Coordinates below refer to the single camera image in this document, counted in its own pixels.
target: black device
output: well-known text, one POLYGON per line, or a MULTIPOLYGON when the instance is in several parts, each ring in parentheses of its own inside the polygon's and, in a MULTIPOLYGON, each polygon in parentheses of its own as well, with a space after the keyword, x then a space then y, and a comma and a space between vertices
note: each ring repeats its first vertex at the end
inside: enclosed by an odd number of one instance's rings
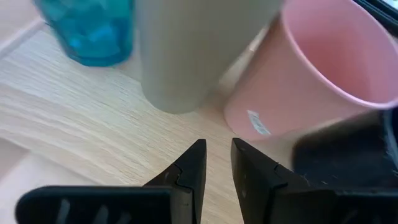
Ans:
MULTIPOLYGON (((398 191, 317 187, 241 139, 231 146, 245 224, 398 223, 398 191)), ((24 195, 19 224, 200 223, 206 143, 198 140, 143 187, 44 187, 24 195)))
POLYGON ((398 4, 396 0, 354 0, 370 13, 392 35, 398 36, 398 4))
POLYGON ((206 182, 206 140, 199 139, 142 187, 50 186, 25 194, 19 224, 199 224, 206 182))

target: pink plastic cup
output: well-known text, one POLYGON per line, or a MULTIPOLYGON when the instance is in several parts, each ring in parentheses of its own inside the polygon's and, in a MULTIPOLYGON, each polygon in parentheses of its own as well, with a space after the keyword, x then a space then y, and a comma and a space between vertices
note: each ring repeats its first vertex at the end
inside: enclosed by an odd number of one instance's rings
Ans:
POLYGON ((229 99, 224 115, 261 140, 398 105, 398 48, 351 0, 299 0, 280 16, 229 99))

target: wood grain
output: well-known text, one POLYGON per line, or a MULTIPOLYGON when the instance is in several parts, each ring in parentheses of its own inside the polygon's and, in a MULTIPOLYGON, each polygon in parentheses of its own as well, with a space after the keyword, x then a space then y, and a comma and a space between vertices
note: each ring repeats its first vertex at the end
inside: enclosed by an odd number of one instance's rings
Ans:
MULTIPOLYGON (((235 135, 222 108, 250 56, 238 59, 203 107, 173 115, 144 98, 137 54, 113 68, 84 67, 45 27, 0 60, 0 137, 107 185, 142 185, 205 138, 203 223, 242 223, 229 154, 235 135)), ((289 167, 293 141, 274 142, 257 145, 289 167)))

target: white label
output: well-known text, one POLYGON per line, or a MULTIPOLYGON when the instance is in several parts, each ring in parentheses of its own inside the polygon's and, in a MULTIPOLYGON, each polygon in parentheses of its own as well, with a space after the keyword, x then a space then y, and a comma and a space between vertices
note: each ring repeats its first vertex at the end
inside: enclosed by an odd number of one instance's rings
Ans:
POLYGON ((249 111, 248 110, 248 115, 251 124, 253 125, 254 129, 259 133, 259 134, 271 134, 268 129, 262 124, 259 118, 259 113, 254 112, 254 111, 249 111))

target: blue cup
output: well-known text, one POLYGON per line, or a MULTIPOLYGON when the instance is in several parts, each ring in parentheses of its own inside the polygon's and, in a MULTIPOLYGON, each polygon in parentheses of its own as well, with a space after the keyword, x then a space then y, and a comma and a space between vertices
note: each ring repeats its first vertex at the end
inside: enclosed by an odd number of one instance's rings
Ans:
POLYGON ((35 4, 75 61, 105 67, 130 56, 134 0, 35 0, 35 4))

